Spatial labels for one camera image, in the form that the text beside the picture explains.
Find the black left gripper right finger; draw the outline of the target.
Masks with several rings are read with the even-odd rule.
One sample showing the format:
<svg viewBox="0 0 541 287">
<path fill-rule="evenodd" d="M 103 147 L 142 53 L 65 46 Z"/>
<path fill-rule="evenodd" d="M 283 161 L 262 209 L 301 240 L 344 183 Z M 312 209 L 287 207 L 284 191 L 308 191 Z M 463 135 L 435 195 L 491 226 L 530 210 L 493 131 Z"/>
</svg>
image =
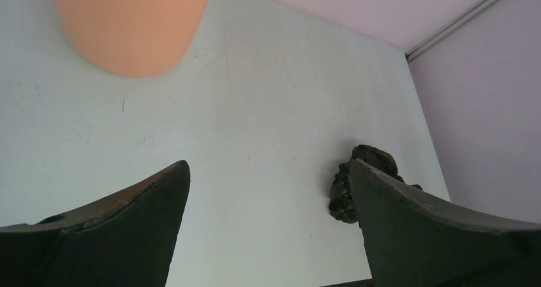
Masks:
<svg viewBox="0 0 541 287">
<path fill-rule="evenodd" d="M 369 164 L 350 186 L 375 286 L 539 286 L 540 225 L 450 203 Z"/>
</svg>

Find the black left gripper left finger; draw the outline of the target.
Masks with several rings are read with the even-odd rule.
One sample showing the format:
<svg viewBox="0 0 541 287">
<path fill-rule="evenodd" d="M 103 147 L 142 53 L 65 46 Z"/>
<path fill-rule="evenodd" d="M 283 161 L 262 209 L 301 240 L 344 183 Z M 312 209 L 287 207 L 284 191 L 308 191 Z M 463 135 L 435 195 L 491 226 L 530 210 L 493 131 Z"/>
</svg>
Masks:
<svg viewBox="0 0 541 287">
<path fill-rule="evenodd" d="M 178 161 L 87 205 L 2 227 L 1 285 L 166 285 L 189 189 Z"/>
</svg>

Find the black plastic trash bag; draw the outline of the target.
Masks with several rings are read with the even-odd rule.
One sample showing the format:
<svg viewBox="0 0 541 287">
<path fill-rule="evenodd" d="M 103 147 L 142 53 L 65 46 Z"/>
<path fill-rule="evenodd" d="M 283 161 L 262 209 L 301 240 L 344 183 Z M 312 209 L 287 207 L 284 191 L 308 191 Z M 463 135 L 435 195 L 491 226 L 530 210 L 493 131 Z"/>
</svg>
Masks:
<svg viewBox="0 0 541 287">
<path fill-rule="evenodd" d="M 395 159 L 388 152 L 370 145 L 358 145 L 352 150 L 351 160 L 354 159 L 362 160 L 394 180 L 406 184 L 398 174 Z M 348 224 L 357 223 L 358 216 L 351 191 L 350 162 L 340 163 L 338 169 L 330 186 L 329 213 L 338 221 Z"/>
</svg>

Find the orange plastic trash bin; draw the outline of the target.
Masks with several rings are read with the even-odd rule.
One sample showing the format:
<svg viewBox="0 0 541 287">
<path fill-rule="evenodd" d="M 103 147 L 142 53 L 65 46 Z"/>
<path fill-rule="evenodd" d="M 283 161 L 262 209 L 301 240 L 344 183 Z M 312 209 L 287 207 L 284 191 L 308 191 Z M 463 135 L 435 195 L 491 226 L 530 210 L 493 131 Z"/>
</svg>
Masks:
<svg viewBox="0 0 541 287">
<path fill-rule="evenodd" d="M 67 39 L 97 67 L 151 77 L 188 51 L 209 0 L 53 0 Z"/>
</svg>

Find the aluminium corner frame right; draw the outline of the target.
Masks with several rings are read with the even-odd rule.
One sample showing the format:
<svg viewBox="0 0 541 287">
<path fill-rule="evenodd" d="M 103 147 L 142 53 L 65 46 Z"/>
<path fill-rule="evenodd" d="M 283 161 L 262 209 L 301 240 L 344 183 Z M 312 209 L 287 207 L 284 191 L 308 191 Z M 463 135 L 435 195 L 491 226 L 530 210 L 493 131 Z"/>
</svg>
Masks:
<svg viewBox="0 0 541 287">
<path fill-rule="evenodd" d="M 465 25 L 479 17 L 489 8 L 495 6 L 501 0 L 478 0 L 466 10 L 458 14 L 451 21 L 447 22 L 434 33 L 415 45 L 412 49 L 405 53 L 406 62 L 410 64 L 418 59 L 423 54 L 430 51 L 433 47 L 447 39 L 456 31 L 463 28 Z"/>
</svg>

